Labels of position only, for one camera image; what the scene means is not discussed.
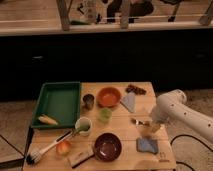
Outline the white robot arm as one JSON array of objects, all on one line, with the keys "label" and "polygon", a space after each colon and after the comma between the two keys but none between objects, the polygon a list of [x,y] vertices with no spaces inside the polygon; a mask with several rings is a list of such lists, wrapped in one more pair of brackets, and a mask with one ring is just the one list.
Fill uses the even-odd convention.
[{"label": "white robot arm", "polygon": [[213,143],[213,118],[187,107],[186,102],[186,94],[179,89],[163,93],[156,98],[150,116],[157,123],[174,117]]}]

